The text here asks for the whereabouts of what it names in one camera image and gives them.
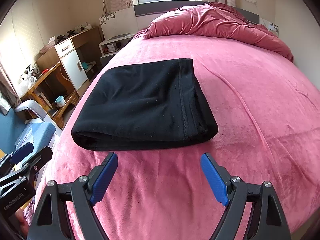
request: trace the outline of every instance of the garment seam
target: garment seam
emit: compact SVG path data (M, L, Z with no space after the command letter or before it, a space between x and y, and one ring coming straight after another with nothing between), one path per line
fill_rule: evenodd
M183 95L182 95L182 88L181 88L181 66L180 66L180 59L178 59L178 66L179 66L179 75L178 75L178 86L179 86L179 94L180 94L180 106L181 106L181 111L182 111L182 119L183 119L183 133L185 139L188 138L188 133L187 133L187 118L186 118L186 110L183 104Z

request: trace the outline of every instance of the blue gripper pad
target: blue gripper pad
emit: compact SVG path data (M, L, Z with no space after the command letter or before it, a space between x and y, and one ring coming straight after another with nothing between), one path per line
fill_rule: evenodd
M16 150L11 154L10 163L18 164L32 152L33 152L33 145L32 143L28 142L24 146L22 146L21 148L19 148L18 150Z
M209 182L216 200L222 203L222 205L227 206L229 204L229 199L227 196L227 186L224 184L219 173L212 165L210 159L206 154L203 154L201 156L200 163L202 171L206 176L207 181Z
M91 206L100 202L107 191L107 188L112 180L113 175L118 167L118 156L114 153L106 166L103 168L99 177L96 179L95 183L92 185L92 195L89 200Z

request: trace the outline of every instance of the black pants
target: black pants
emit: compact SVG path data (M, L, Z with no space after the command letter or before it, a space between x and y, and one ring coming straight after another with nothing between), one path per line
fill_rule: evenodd
M108 151L188 146L217 132L192 59L173 59L107 70L71 135L82 148Z

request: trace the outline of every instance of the blue chair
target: blue chair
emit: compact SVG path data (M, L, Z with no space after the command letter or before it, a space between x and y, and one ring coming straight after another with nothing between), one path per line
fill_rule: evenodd
M16 113L27 109L39 118L24 122ZM31 142L34 150L26 156L27 159L45 146L53 147L61 132L47 112L34 100L27 100L15 109L10 109L6 116L0 113L0 149L5 154Z

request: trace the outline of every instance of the light blue bucket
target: light blue bucket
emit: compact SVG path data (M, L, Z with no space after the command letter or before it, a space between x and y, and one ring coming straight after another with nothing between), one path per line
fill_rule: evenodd
M57 107L63 107L66 104L66 101L64 100L63 96L59 96L56 99L56 104L57 104Z

